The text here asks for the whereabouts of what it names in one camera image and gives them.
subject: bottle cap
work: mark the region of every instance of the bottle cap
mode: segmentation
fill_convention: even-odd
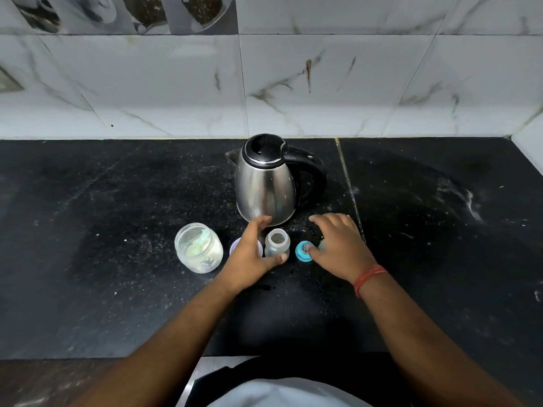
[[[230,253],[229,253],[230,256],[232,255],[232,252],[234,251],[234,249],[236,248],[240,240],[241,240],[241,237],[238,238],[236,241],[234,241],[232,245],[230,246]],[[264,254],[264,249],[262,249],[262,243],[260,243],[260,240],[258,241],[258,252],[260,253],[260,257],[262,257],[262,254]]]
[[[314,247],[313,243],[310,241],[301,241],[296,246],[296,257],[303,263],[308,263],[313,260],[309,256],[309,246]]]

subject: red bracelet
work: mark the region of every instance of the red bracelet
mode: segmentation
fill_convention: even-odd
[[[360,290],[360,287],[366,282],[367,279],[369,279],[371,276],[374,276],[376,274],[380,273],[388,273],[387,270],[384,269],[381,265],[374,265],[370,271],[366,271],[365,273],[361,274],[360,277],[358,277],[355,281],[355,294],[357,298],[360,298],[360,293],[358,290]]]

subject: kettle handle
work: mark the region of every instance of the kettle handle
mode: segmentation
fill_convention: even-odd
[[[286,148],[283,158],[295,180],[298,171],[305,171],[313,176],[313,188],[303,198],[300,196],[299,182],[296,183],[296,206],[306,205],[311,201],[318,200],[326,188],[327,181],[326,167],[324,167],[320,158],[307,150],[292,146]]]

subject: black kettle lid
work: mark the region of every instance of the black kettle lid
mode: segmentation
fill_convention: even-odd
[[[273,134],[252,136],[243,146],[242,155],[245,161],[260,169],[271,169],[283,164],[283,147],[285,140]]]

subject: person's right arm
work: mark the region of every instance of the person's right arm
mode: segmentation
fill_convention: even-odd
[[[354,284],[377,264],[349,216],[328,213],[309,219],[326,239],[326,251],[310,248],[309,255],[330,273]],[[523,406],[443,333],[390,274],[370,276],[359,294],[407,383],[427,405]]]

